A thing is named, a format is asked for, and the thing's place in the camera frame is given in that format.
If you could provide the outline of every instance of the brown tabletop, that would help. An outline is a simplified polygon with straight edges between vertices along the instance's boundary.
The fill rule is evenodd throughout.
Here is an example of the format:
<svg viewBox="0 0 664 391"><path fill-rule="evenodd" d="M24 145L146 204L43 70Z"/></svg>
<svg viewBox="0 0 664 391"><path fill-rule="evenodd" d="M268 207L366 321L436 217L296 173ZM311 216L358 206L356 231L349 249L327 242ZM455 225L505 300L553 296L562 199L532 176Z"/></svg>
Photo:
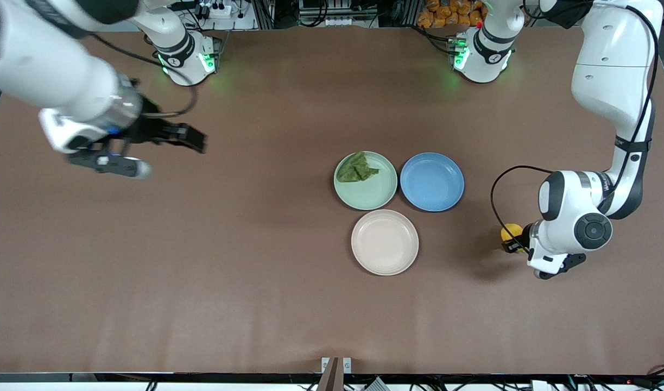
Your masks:
<svg viewBox="0 0 664 391"><path fill-rule="evenodd" d="M108 34L150 55L140 33ZM233 33L220 74L181 121L205 155L142 144L147 181L98 175L49 148L35 109L0 104L0 371L319 369L645 373L664 362L664 72L644 203L566 275L533 277L499 250L494 178L516 164L604 170L615 131L570 83L580 30L525 30L494 83L470 84L411 30ZM151 65L87 42L165 109L188 98ZM446 154L464 197L425 213L395 277L365 272L364 212L331 186L348 153ZM540 173L496 191L503 218L538 218Z"/></svg>

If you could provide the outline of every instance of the plate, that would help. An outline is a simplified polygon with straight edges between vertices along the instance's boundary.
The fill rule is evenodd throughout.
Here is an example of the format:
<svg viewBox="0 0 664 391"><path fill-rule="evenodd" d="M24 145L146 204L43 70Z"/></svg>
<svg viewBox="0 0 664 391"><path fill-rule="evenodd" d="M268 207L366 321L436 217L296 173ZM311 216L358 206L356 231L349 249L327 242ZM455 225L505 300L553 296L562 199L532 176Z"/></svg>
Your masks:
<svg viewBox="0 0 664 391"><path fill-rule="evenodd" d="M376 210L366 213L351 234L353 255L366 270L396 275L408 269L419 253L419 234L401 213Z"/></svg>
<svg viewBox="0 0 664 391"><path fill-rule="evenodd" d="M337 180L339 168L346 159L345 157L334 170L334 190L339 198L348 206L357 210L376 210L388 203L394 193L397 192L397 171L392 163L379 153L364 151L370 168L378 168L380 171L364 181L341 182Z"/></svg>
<svg viewBox="0 0 664 391"><path fill-rule="evenodd" d="M460 167L439 153L422 153L409 159L402 168L400 182L404 197L425 211L448 210L464 193Z"/></svg>

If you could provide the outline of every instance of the blue plate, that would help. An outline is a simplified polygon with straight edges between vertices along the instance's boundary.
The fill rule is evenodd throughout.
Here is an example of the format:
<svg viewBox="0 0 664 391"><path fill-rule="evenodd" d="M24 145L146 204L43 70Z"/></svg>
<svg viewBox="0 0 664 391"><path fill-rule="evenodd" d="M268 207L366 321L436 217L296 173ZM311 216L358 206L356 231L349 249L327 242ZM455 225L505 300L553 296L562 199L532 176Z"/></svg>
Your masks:
<svg viewBox="0 0 664 391"><path fill-rule="evenodd" d="M464 193L460 168L448 156L439 153L422 153L409 159L399 181L404 197L425 211L448 210Z"/></svg>

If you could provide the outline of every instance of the green plate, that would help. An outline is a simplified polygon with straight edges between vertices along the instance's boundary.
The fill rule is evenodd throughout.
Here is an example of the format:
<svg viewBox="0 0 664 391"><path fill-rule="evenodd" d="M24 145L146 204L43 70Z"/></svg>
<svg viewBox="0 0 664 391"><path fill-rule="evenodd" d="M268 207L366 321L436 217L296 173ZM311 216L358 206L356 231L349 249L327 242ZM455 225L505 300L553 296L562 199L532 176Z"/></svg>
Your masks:
<svg viewBox="0 0 664 391"><path fill-rule="evenodd" d="M343 158L337 165L337 169L334 170L334 190L337 191L339 198L352 208L376 210L388 203L397 192L397 171L394 170L392 163L381 154L364 152L368 166L379 169L379 173L364 181L341 182L337 180L339 168L346 159L353 155L350 154Z"/></svg>

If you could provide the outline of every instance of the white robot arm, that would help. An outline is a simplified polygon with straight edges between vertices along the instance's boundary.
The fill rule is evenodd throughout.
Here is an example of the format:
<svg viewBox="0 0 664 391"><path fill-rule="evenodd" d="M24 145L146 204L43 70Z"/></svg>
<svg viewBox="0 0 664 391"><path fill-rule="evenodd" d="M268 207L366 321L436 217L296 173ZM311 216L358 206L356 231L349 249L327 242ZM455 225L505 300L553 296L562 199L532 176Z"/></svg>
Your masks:
<svg viewBox="0 0 664 391"><path fill-rule="evenodd" d="M178 73L170 72L175 81L185 85L200 81L207 73L194 49L196 39L181 23L174 23L179 23L176 15L168 11L173 19L161 11L165 8L156 7L156 2L139 0L0 0L0 91L44 108L39 117L47 140L68 154L69 163L144 179L150 166L125 156L131 143L181 144L203 153L204 134L187 124L166 122L163 118L169 115L161 114L126 76L88 54L74 39L131 19L146 28L157 45L177 42L159 52L189 53L171 67L180 68L183 75L177 80ZM117 138L125 143L121 154L109 150Z"/></svg>
<svg viewBox="0 0 664 391"><path fill-rule="evenodd" d="M627 217L641 203L655 116L647 77L657 61L662 5L657 0L540 0L540 8L563 27L585 17L573 96L585 109L609 119L617 131L609 170L551 173L539 191L542 220L504 243L510 252L528 248L528 265L537 277L548 279L606 245L612 237L610 220ZM472 59L477 65L465 68L478 70L479 55Z"/></svg>

